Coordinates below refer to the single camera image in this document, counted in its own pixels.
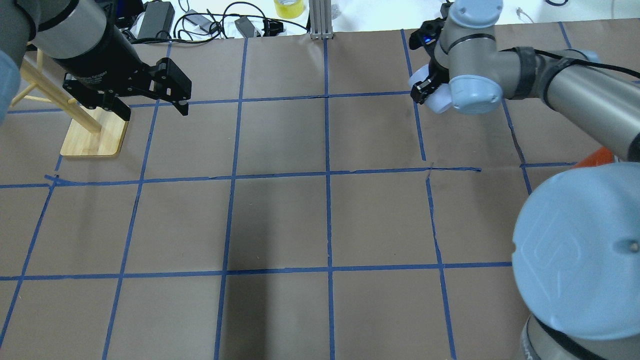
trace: white surface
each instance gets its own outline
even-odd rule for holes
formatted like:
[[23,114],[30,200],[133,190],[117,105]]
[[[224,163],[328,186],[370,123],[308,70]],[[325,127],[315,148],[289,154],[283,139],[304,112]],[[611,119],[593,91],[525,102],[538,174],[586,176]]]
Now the white surface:
[[[307,24],[308,0],[305,2],[305,11],[299,17],[291,19],[302,26]],[[640,17],[640,1],[638,0],[614,0],[613,15],[615,19]],[[175,8],[175,20],[183,11],[178,6],[178,0],[170,0]],[[191,8],[206,12],[208,8],[212,13],[222,11],[232,1],[208,1],[189,0]],[[276,17],[277,14],[273,0],[249,0],[264,11],[267,17]],[[440,5],[444,0],[400,0],[400,1],[371,1],[371,0],[332,0],[340,8],[340,16],[333,20],[333,30],[338,31],[377,31],[396,29],[419,28],[423,21],[440,16]],[[516,10],[521,8],[535,22],[554,21],[578,21],[612,18],[611,0],[569,0],[567,5],[557,7],[544,3],[543,0],[504,0],[504,9],[498,20],[498,24],[521,24],[530,22],[521,15],[518,18]],[[231,7],[230,12],[243,15],[259,15],[259,12],[251,6],[238,4]],[[241,37],[237,32],[233,21],[229,18],[225,21],[225,29],[229,37]],[[252,19],[257,28],[262,29],[260,19]],[[187,30],[195,30],[195,26],[186,24]],[[286,35],[299,35],[305,31],[296,26],[285,24]]]

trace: light blue object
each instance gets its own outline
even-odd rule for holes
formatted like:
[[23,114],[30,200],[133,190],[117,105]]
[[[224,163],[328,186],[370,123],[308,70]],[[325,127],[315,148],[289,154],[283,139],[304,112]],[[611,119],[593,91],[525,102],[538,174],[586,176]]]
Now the light blue object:
[[457,0],[449,18],[464,28],[482,29],[494,25],[502,12],[502,0]]
[[513,271],[529,309],[576,338],[640,334],[640,163],[551,177],[522,207]]
[[11,100],[20,87],[20,70],[11,58],[0,50],[0,125],[4,122]]
[[467,115],[484,114],[500,106],[502,88],[495,81],[478,75],[459,75],[451,79],[453,107]]
[[593,50],[582,50],[582,49],[575,49],[575,50],[582,53],[584,56],[586,56],[587,61],[591,61],[592,63],[602,63],[602,61],[600,61],[600,57],[598,56],[598,53],[596,53]]
[[[424,81],[429,77],[429,64],[419,68],[409,78],[409,88],[413,87],[420,81]],[[452,105],[451,88],[449,84],[440,85],[433,94],[429,95],[424,101],[424,104],[436,114],[441,114],[447,111]]]

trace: metal post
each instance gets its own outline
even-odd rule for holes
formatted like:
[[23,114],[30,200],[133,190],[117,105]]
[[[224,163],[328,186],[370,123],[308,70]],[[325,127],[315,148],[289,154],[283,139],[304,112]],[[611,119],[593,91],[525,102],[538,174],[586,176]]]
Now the metal post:
[[309,0],[309,19],[312,39],[333,38],[331,0]]

